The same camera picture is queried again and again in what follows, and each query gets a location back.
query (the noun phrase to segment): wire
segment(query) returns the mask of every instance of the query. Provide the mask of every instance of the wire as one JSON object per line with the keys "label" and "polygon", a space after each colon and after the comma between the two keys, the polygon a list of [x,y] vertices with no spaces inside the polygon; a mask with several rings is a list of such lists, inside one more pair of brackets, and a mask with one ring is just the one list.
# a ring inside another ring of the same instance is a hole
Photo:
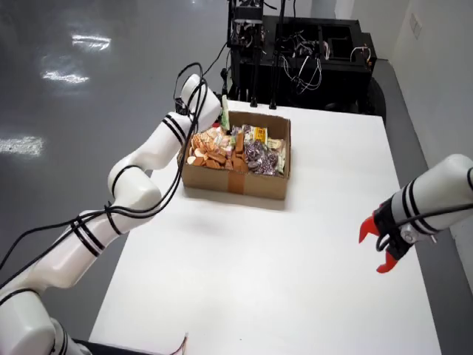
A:
{"label": "wire", "polygon": [[426,213],[421,213],[418,214],[417,216],[413,216],[410,218],[406,218],[405,220],[401,220],[396,223],[395,227],[399,228],[407,223],[414,222],[416,220],[428,218],[428,217],[435,217],[435,216],[441,216],[443,214],[449,214],[449,213],[454,213],[454,212],[460,212],[460,211],[466,211],[469,209],[473,209],[473,203],[467,203],[465,205],[457,205],[457,206],[452,206],[452,207],[446,207],[444,209],[436,209],[431,212],[426,212]]}
{"label": "wire", "polygon": [[[85,225],[86,223],[88,223],[90,220],[93,220],[94,218],[96,218],[98,216],[95,216],[95,217],[89,217],[87,219],[83,219],[81,222],[79,222],[75,229],[78,229],[80,227],[82,227],[83,225]],[[15,279],[18,275],[20,275],[23,271],[25,271],[26,269],[28,269],[31,265],[33,265],[34,263],[38,262],[40,259],[42,259],[43,257],[45,257],[46,255],[48,255],[56,246],[58,246],[59,244],[61,244],[75,229],[69,229],[68,231],[66,231],[61,237],[59,237],[48,249],[46,249],[45,251],[43,251],[41,254],[39,254],[37,257],[35,257],[33,260],[31,260],[28,264],[26,264],[25,266],[23,266],[21,269],[19,269],[15,274],[13,274],[12,276],[8,277],[8,279],[6,281],[4,281],[2,284],[0,284],[0,290],[3,289],[3,287],[5,287],[10,281],[12,281],[13,279]]]}
{"label": "wire", "polygon": [[264,5],[266,5],[267,7],[269,7],[270,9],[273,9],[273,10],[278,10],[277,7],[274,7],[273,5],[269,5],[266,1],[263,2]]}
{"label": "wire", "polygon": [[[84,218],[84,217],[88,217],[90,215],[99,215],[99,214],[103,214],[102,211],[99,211],[99,212],[90,212],[89,214],[87,215],[82,215],[80,216],[80,219]],[[7,262],[8,258],[10,257],[10,255],[13,253],[13,250],[16,248],[16,246],[25,238],[27,237],[28,235],[30,234],[33,234],[33,233],[36,233],[38,231],[47,231],[47,230],[50,230],[50,229],[57,229],[57,228],[60,228],[60,227],[65,227],[65,226],[68,226],[70,225],[71,223],[74,223],[74,222],[78,222],[78,218],[72,218],[71,220],[67,220],[66,222],[62,222],[62,223],[56,223],[56,224],[50,224],[48,226],[42,226],[42,227],[38,227],[38,228],[33,228],[33,229],[30,229],[29,231],[26,231],[25,233],[23,233],[22,235],[20,235],[18,238],[16,238],[15,242],[13,242],[12,246],[10,247],[10,249],[8,250],[8,252],[5,254],[5,256],[3,257],[1,263],[0,263],[0,270],[3,269],[3,267],[5,266],[5,263]]]}
{"label": "wire", "polygon": [[364,53],[364,50],[368,50],[369,54],[368,54],[367,63],[370,61],[370,59],[371,59],[371,49],[369,47],[355,47],[355,48],[353,48],[352,52],[350,53],[350,61],[352,61],[353,53],[356,50],[361,50],[363,53]]}
{"label": "wire", "polygon": [[177,355],[181,350],[183,351],[183,355],[186,351],[186,343],[187,343],[187,339],[188,339],[188,334],[186,333],[186,335],[184,336],[184,340],[183,342],[181,342],[179,348],[177,348],[176,351],[172,352],[171,354],[169,355]]}
{"label": "wire", "polygon": [[[417,216],[413,216],[410,218],[406,218],[405,220],[401,220],[397,222],[393,228],[400,228],[408,223],[415,222],[416,220],[428,218],[428,217],[435,217],[435,216],[441,216],[444,214],[449,214],[449,213],[455,213],[455,212],[461,212],[461,211],[467,211],[469,209],[473,209],[473,203],[467,203],[464,205],[457,205],[457,206],[451,206],[451,207],[446,207],[444,209],[436,209],[431,212],[426,212],[426,213],[421,213],[418,214]],[[377,251],[383,251],[387,245],[389,244],[391,237],[388,236],[388,238],[384,241],[381,242],[386,236],[380,236],[376,240],[376,250]]]}
{"label": "wire", "polygon": [[[177,79],[176,79],[176,86],[174,87],[174,97],[175,97],[175,92],[176,92],[176,88],[177,88],[177,82],[179,80],[179,78],[183,75],[183,73],[190,69],[191,67],[199,67],[199,70],[200,70],[200,83],[199,85],[197,86],[197,88],[195,90],[198,91],[197,93],[197,104],[196,104],[196,107],[195,107],[195,111],[193,113],[193,116],[194,118],[192,119],[192,122],[191,122],[191,126],[189,128],[189,131],[188,131],[188,134],[187,134],[187,137],[186,137],[186,141],[184,143],[184,147],[186,148],[189,144],[189,141],[191,139],[191,136],[194,132],[194,130],[196,129],[196,127],[198,127],[198,121],[199,121],[199,117],[200,117],[200,114],[202,113],[202,110],[203,110],[203,107],[204,107],[204,103],[205,103],[205,100],[207,98],[207,93],[208,93],[208,85],[207,85],[207,81],[203,78],[204,74],[203,74],[203,69],[202,69],[202,66],[199,64],[199,63],[192,63],[192,64],[189,64],[188,66],[186,66],[183,70],[181,70],[179,72],[179,74],[177,75]],[[202,96],[202,90],[203,90],[203,87],[205,87],[205,92],[203,94],[203,100],[200,100],[201,99],[201,96]],[[186,104],[186,106],[189,108],[190,106],[190,103],[191,103],[191,98],[189,98],[189,102]],[[15,242],[12,244],[12,246],[10,247],[9,251],[7,252],[7,254],[5,255],[4,259],[2,260],[2,262],[0,263],[0,269],[4,266],[4,264],[7,262],[7,259],[8,257],[12,254],[13,250],[15,249],[15,247],[20,243],[21,240],[23,240],[27,235],[30,235],[32,233],[35,233],[37,231],[44,231],[44,230],[49,230],[49,229],[56,229],[56,228],[60,228],[62,226],[65,226],[67,224],[70,224],[70,223],[74,223],[76,222],[77,224],[75,225],[74,228],[71,228],[69,229],[68,231],[66,231],[61,237],[59,237],[46,251],[44,251],[43,253],[41,253],[40,255],[38,255],[36,258],[34,258],[33,260],[31,260],[28,264],[26,264],[23,268],[21,268],[20,270],[18,270],[14,275],[12,275],[11,277],[9,277],[5,282],[3,282],[1,285],[0,285],[0,289],[2,289],[3,287],[6,286],[6,284],[8,284],[11,280],[13,280],[15,277],[17,277],[18,275],[20,275],[20,273],[22,273],[23,271],[27,270],[31,265],[33,265],[34,263],[36,263],[37,261],[39,261],[41,258],[45,257],[46,255],[48,255],[59,243],[62,243],[62,241],[64,241],[74,230],[77,230],[79,229],[80,227],[84,226],[86,223],[88,223],[89,221],[103,215],[103,214],[121,214],[123,216],[126,216],[126,217],[130,217],[130,218],[135,218],[135,219],[146,219],[146,218],[150,218],[150,217],[154,217],[156,214],[158,214],[159,212],[161,212],[168,204],[169,202],[171,201],[171,199],[173,198],[176,190],[177,190],[177,187],[179,186],[179,181],[180,181],[180,178],[181,178],[181,174],[182,174],[182,170],[183,170],[183,167],[184,167],[184,157],[185,155],[182,155],[181,156],[181,159],[180,159],[180,162],[179,162],[179,166],[178,166],[178,170],[176,172],[176,175],[174,177],[174,181],[173,183],[171,184],[171,186],[169,187],[168,191],[165,193],[165,195],[160,199],[160,201],[158,201],[155,205],[153,205],[152,207],[150,207],[149,209],[143,209],[143,210],[137,210],[137,209],[129,209],[129,208],[126,208],[126,207],[123,207],[123,206],[113,206],[113,207],[107,207],[103,210],[98,210],[98,211],[95,211],[95,212],[89,212],[89,213],[86,213],[86,214],[82,214],[81,216],[78,216],[76,218],[73,218],[71,220],[68,220],[66,222],[63,222],[63,223],[57,223],[57,224],[54,224],[54,225],[48,225],[48,226],[42,226],[42,227],[38,227],[38,228],[34,228],[34,229],[30,229],[29,231],[26,231],[25,233],[23,233],[22,235],[20,235],[20,237],[18,237]],[[166,197],[169,195],[169,199],[161,206],[161,203],[166,199]]]}
{"label": "wire", "polygon": [[309,59],[309,56],[305,57],[305,61],[304,61],[304,63],[302,64],[301,69],[299,70],[299,75],[297,75],[297,76],[301,76],[302,70],[304,69],[305,63],[307,62],[308,59]]}
{"label": "wire", "polygon": [[[308,89],[310,91],[313,91],[313,90],[317,90],[320,87],[321,80],[322,80],[320,58],[317,58],[317,67],[314,70],[314,73],[312,74],[312,78],[310,79],[309,83],[306,83],[298,75],[297,76],[290,76],[289,71],[288,71],[289,64],[287,62],[287,59],[283,55],[280,55],[280,56],[282,57],[282,60],[283,60],[282,67],[283,67],[287,77],[290,79],[291,82],[296,83],[296,90],[299,86],[304,87],[304,89],[302,89],[302,91],[300,91],[300,92],[296,91],[297,95],[301,95],[306,89]],[[312,80],[315,78],[317,72],[319,72],[319,82],[317,84],[312,84]]]}
{"label": "wire", "polygon": [[219,60],[220,55],[222,54],[222,52],[223,52],[223,50],[225,49],[225,47],[227,47],[227,42],[225,42],[225,44],[223,45],[222,49],[221,49],[220,52],[219,52],[219,55],[215,58],[214,61],[212,61],[212,64],[210,64],[210,67],[203,73],[202,78],[205,76],[205,74],[208,73],[208,71],[209,71],[210,69],[212,69],[212,67],[214,66],[214,64]]}
{"label": "wire", "polygon": [[227,69],[227,71],[229,71],[229,69],[230,69],[230,67],[228,66],[228,57],[230,56],[230,52],[231,52],[231,50],[228,50],[227,60],[225,61],[225,68]]}

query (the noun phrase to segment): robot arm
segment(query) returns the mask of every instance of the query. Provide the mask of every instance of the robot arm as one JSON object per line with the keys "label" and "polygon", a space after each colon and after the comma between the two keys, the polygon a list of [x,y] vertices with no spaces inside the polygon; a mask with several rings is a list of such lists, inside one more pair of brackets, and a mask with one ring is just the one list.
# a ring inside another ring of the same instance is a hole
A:
{"label": "robot arm", "polygon": [[472,211],[473,161],[451,155],[383,202],[361,225],[359,242],[368,233],[378,236],[376,249],[386,248],[386,263],[378,267],[383,274],[416,242],[434,238]]}
{"label": "robot arm", "polygon": [[[205,86],[198,75],[192,75],[181,92],[190,112],[196,112],[196,107],[201,109],[196,131],[209,128],[221,110],[219,100]],[[207,94],[199,96],[199,88]],[[51,286],[74,286],[114,239],[152,219],[152,212],[160,207],[157,202],[161,201],[161,193],[145,171],[169,164],[186,142],[192,122],[192,115],[170,112],[149,139],[116,163],[109,174],[109,190],[115,196],[112,208],[147,211],[145,218],[118,213],[106,213],[90,220],[83,217],[85,223],[74,222],[49,253],[0,286],[0,354],[82,354],[62,327],[50,320],[39,294]]]}

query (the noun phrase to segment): floor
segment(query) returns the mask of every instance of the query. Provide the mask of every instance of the floor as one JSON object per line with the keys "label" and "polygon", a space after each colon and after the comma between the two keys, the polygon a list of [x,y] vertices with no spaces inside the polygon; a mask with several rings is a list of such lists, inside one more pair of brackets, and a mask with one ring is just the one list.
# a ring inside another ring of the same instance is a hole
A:
{"label": "floor", "polygon": [[[225,28],[221,0],[0,0],[1,250],[26,229],[111,199],[110,168],[172,109],[177,72],[191,61],[213,61]],[[211,87],[220,88],[224,61],[208,74]],[[374,75],[387,99],[387,134],[404,185],[426,163],[392,67],[378,61]],[[59,233],[24,241],[0,280]],[[437,246],[417,247],[418,256],[443,352],[473,354],[473,297],[455,243],[444,234]],[[51,316],[74,337],[88,339],[125,239],[74,288],[44,295]]]}

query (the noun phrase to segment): black stripe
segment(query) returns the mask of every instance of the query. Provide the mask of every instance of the black stripe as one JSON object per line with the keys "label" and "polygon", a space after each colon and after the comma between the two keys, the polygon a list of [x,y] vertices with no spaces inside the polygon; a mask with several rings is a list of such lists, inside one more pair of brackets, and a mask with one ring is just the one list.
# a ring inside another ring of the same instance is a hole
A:
{"label": "black stripe", "polygon": [[67,351],[67,334],[66,334],[66,331],[64,330],[64,327],[62,326],[61,323],[59,323],[59,326],[61,326],[61,329],[62,329],[62,345],[61,345],[61,349],[59,351],[59,355],[64,355]]}
{"label": "black stripe", "polygon": [[[414,198],[414,183],[417,179],[414,179],[412,182],[411,182],[411,185],[409,187],[409,198],[411,200],[411,206],[412,206],[412,210],[414,211],[415,215],[420,215],[421,213],[419,212],[419,209],[417,208],[417,205],[415,203],[415,198]],[[434,234],[434,233],[438,233],[439,230],[435,229],[434,227],[432,227],[431,225],[429,225],[423,218],[419,218],[418,221],[421,223],[421,225],[426,229],[426,232],[425,234]]]}
{"label": "black stripe", "polygon": [[472,172],[473,172],[473,168],[471,168],[471,169],[468,171],[468,173],[466,174],[466,178],[468,179],[468,184],[470,185],[470,187],[471,187],[472,190],[473,190]]}
{"label": "black stripe", "polygon": [[16,296],[17,294],[23,294],[24,292],[33,292],[34,294],[38,294],[35,290],[33,290],[32,288],[20,288],[18,290],[15,290],[13,292],[10,292],[7,296],[5,296],[4,298],[2,298],[0,300],[0,307],[6,302],[8,301],[10,298],[12,298],[13,296]]}
{"label": "black stripe", "polygon": [[[79,216],[77,220],[79,223],[82,222],[81,216]],[[105,246],[103,246],[100,240],[95,237],[95,235],[90,231],[89,227],[87,227],[86,224],[82,225],[82,229],[86,232],[89,239],[95,244],[95,246],[97,246],[97,248],[99,248],[101,251],[105,249]]]}
{"label": "black stripe", "polygon": [[166,119],[163,120],[163,123],[174,133],[174,135],[176,136],[177,140],[180,142],[180,145],[182,146],[182,145],[183,145],[183,140],[182,140],[181,137],[177,134],[177,132],[176,132],[175,129],[171,126],[171,124],[170,124]]}
{"label": "black stripe", "polygon": [[170,115],[166,115],[166,118],[168,118],[174,124],[174,126],[177,128],[177,130],[180,132],[180,134],[183,135],[183,141],[185,141],[186,140],[186,134],[184,133],[183,128]]}
{"label": "black stripe", "polygon": [[115,197],[115,185],[117,185],[117,181],[118,181],[118,178],[128,169],[130,168],[139,168],[141,169],[138,165],[127,165],[125,166],[123,169],[121,169],[117,176],[115,176],[115,179],[113,180],[113,184],[112,184],[112,195],[113,197]]}
{"label": "black stripe", "polygon": [[50,351],[50,355],[55,353],[56,351],[56,338],[54,338],[54,341],[52,342],[52,347],[51,347],[51,351]]}
{"label": "black stripe", "polygon": [[[411,218],[411,212],[409,211],[409,208],[407,207],[407,199],[406,199],[406,194],[407,194],[407,189],[409,188],[409,185],[404,187],[404,190],[402,191],[402,206],[404,208],[404,213],[406,214],[407,218]],[[416,231],[418,231],[421,234],[428,234],[417,225],[415,221],[411,222],[411,226],[414,227]]]}
{"label": "black stripe", "polygon": [[59,323],[62,329],[62,335],[63,335],[63,341],[62,341],[62,346],[61,346],[61,351],[59,351],[59,355],[66,355],[67,354],[67,348],[69,347],[69,337],[67,336],[67,332],[62,326],[61,323]]}
{"label": "black stripe", "polygon": [[100,254],[89,244],[89,242],[86,241],[81,231],[79,231],[79,228],[76,227],[74,223],[71,223],[71,229],[74,231],[75,235],[77,235],[77,238],[79,238],[82,244],[90,251],[90,253],[94,257],[99,257]]}

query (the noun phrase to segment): cable bundle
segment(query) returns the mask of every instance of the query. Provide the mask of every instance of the cable bundle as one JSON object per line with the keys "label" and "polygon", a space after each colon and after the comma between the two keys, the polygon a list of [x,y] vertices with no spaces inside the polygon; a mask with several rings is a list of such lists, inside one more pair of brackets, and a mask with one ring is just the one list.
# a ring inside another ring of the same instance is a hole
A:
{"label": "cable bundle", "polygon": [[[298,75],[295,75],[295,76],[291,76],[289,74],[289,63],[287,62],[287,59],[286,57],[284,57],[283,55],[281,55],[282,57],[282,60],[283,60],[283,63],[282,63],[282,66],[284,68],[284,71],[287,75],[287,77],[290,79],[291,83],[294,83],[296,85],[296,94],[297,95],[301,95],[305,90],[310,90],[310,91],[313,91],[313,90],[317,90],[319,87],[320,87],[320,84],[322,82],[322,69],[321,69],[321,65],[320,65],[320,58],[317,58],[317,68],[314,70],[313,74],[312,74],[312,78],[310,78],[310,81],[308,83],[306,83],[305,81],[303,81],[300,76],[302,74],[302,70],[304,69],[305,67],[305,64],[307,63],[307,60],[309,59],[309,56],[307,56],[304,60],[304,63],[301,67],[301,69],[299,70],[299,74]],[[319,72],[319,81],[317,82],[317,84],[312,84],[312,81],[313,79],[315,78],[317,72]]]}

